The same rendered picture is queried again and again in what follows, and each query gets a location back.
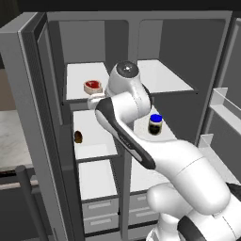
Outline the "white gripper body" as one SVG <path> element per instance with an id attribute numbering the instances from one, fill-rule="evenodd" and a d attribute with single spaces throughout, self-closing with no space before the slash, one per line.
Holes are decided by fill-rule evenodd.
<path id="1" fill-rule="evenodd" d="M 103 93 L 94 93 L 88 98 L 88 109 L 95 109 L 96 105 L 105 98 Z"/>

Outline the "red frozen steak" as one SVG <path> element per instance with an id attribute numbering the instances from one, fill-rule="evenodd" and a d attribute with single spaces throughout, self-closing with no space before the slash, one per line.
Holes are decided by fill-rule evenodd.
<path id="1" fill-rule="evenodd" d="M 84 83 L 84 91 L 89 95 L 101 93 L 103 91 L 102 84 L 98 80 L 88 80 Z"/>

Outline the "white freezer shelf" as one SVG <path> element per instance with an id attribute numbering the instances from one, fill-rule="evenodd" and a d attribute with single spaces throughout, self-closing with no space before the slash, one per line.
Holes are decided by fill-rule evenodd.
<path id="1" fill-rule="evenodd" d="M 103 62 L 68 64 L 64 100 L 87 99 L 89 95 L 84 91 L 84 83 L 89 80 L 97 80 L 105 89 L 108 78 L 109 74 Z"/>
<path id="2" fill-rule="evenodd" d="M 72 113 L 73 143 L 77 160 L 116 155 L 113 137 L 96 120 L 93 110 Z M 74 142 L 74 132 L 80 131 L 83 142 Z"/>
<path id="3" fill-rule="evenodd" d="M 78 172 L 83 201 L 118 194 L 108 159 L 81 163 Z"/>

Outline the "grey freezer door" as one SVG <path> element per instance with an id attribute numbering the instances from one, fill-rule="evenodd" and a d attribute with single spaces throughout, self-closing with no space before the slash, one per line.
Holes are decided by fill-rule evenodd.
<path id="1" fill-rule="evenodd" d="M 74 222 L 76 215 L 69 205 L 40 63 L 38 39 L 46 24 L 44 13 L 19 15 L 0 28 L 0 54 L 54 240 L 85 241 L 83 224 Z"/>

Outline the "grey freezer drawer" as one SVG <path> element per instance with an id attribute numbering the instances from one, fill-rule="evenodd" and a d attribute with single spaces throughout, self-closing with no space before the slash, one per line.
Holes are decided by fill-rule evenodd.
<path id="1" fill-rule="evenodd" d="M 82 204 L 83 217 L 97 217 L 119 211 L 119 199 L 93 201 Z"/>
<path id="2" fill-rule="evenodd" d="M 108 214 L 98 217 L 88 217 L 84 219 L 85 233 L 95 233 L 119 227 L 119 215 Z"/>

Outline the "grey fridge freezer cabinet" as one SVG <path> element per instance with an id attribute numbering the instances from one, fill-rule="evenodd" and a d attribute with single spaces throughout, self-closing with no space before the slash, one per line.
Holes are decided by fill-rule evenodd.
<path id="1" fill-rule="evenodd" d="M 64 63 L 157 59 L 194 91 L 152 93 L 170 130 L 196 144 L 227 35 L 229 11 L 50 12 L 53 49 Z"/>

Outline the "grey fridge drawer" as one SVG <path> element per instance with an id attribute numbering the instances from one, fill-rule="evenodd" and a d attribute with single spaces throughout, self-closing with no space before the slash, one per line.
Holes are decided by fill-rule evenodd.
<path id="1" fill-rule="evenodd" d="M 129 241 L 145 240 L 148 233 L 153 228 L 154 228 L 154 224 L 130 226 L 128 229 L 128 240 Z"/>
<path id="2" fill-rule="evenodd" d="M 148 207 L 146 193 L 135 194 L 130 196 L 130 203 L 129 203 L 130 210 L 135 210 L 135 209 L 140 209 L 145 207 Z"/>
<path id="3" fill-rule="evenodd" d="M 129 225 L 138 223 L 144 223 L 149 221 L 157 220 L 159 217 L 158 213 L 155 213 L 148 207 L 142 209 L 134 209 L 129 211 Z"/>

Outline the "grey fridge door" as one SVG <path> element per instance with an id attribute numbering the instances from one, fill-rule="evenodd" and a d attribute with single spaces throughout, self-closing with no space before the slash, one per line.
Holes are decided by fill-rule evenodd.
<path id="1" fill-rule="evenodd" d="M 241 108 L 241 10 L 233 12 L 211 96 L 214 88 L 227 88 L 226 97 Z M 209 107 L 211 96 L 201 135 L 214 135 L 212 149 L 241 183 L 241 133 L 236 132 Z"/>

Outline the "brown oval food item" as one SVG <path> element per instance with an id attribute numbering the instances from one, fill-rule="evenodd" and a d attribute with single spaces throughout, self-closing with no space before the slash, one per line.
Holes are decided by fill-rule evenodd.
<path id="1" fill-rule="evenodd" d="M 83 135 L 80 131 L 74 132 L 74 142 L 78 144 L 83 142 Z"/>

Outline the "dark jar with blue lid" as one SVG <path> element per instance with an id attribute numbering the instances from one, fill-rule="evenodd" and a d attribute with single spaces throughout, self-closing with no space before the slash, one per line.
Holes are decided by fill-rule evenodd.
<path id="1" fill-rule="evenodd" d="M 149 119 L 148 131 L 151 135 L 157 136 L 162 131 L 162 116 L 160 114 L 151 114 Z"/>

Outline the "clear door bin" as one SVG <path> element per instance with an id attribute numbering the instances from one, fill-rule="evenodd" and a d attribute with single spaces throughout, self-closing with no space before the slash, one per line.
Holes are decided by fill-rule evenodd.
<path id="1" fill-rule="evenodd" d="M 209 162 L 217 170 L 225 182 L 241 185 L 233 173 L 228 169 L 228 167 L 222 162 L 216 152 L 212 149 L 211 143 L 213 136 L 213 134 L 201 135 L 198 144 L 199 150 L 209 160 Z"/>
<path id="2" fill-rule="evenodd" d="M 241 133 L 241 108 L 226 97 L 227 92 L 227 88 L 214 88 L 209 107 L 236 132 Z"/>

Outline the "dark kitchen cupboard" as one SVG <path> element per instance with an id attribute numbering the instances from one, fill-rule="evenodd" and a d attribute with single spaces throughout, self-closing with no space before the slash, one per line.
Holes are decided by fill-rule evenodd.
<path id="1" fill-rule="evenodd" d="M 14 170 L 0 172 L 0 241 L 38 237 Z"/>

